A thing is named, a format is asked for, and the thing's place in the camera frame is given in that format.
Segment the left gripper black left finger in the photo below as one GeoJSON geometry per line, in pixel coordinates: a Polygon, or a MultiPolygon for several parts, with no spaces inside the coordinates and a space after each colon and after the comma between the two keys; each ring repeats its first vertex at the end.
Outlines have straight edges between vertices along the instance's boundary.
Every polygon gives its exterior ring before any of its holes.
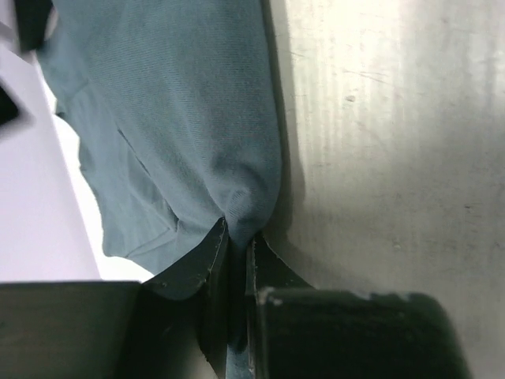
{"type": "Polygon", "coordinates": [[[219,219],[197,247],[142,284],[122,377],[226,376],[228,245],[226,221],[219,219]]]}

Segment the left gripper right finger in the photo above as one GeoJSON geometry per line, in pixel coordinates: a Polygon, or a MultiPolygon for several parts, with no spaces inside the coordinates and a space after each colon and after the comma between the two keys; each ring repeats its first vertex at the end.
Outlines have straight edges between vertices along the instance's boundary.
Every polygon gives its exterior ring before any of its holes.
{"type": "Polygon", "coordinates": [[[245,303],[247,309],[247,337],[249,371],[254,378],[262,378],[261,331],[257,320],[257,305],[260,291],[273,288],[312,288],[303,280],[258,233],[247,250],[245,303]]]}

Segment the blue-grey t shirt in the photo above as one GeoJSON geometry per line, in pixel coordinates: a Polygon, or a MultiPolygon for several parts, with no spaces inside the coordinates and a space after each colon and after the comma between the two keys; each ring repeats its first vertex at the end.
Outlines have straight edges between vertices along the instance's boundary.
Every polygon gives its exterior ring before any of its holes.
{"type": "Polygon", "coordinates": [[[57,114],[80,139],[103,252],[157,274],[219,218],[234,248],[226,375],[241,345],[246,246],[269,220],[281,144],[258,1],[56,1],[39,54],[57,114]]]}

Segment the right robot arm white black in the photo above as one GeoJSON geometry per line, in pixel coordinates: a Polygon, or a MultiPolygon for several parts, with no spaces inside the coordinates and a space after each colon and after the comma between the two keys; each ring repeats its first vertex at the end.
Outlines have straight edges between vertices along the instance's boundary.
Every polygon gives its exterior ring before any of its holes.
{"type": "Polygon", "coordinates": [[[38,58],[57,19],[52,1],[1,2],[1,139],[23,133],[55,108],[38,58]]]}

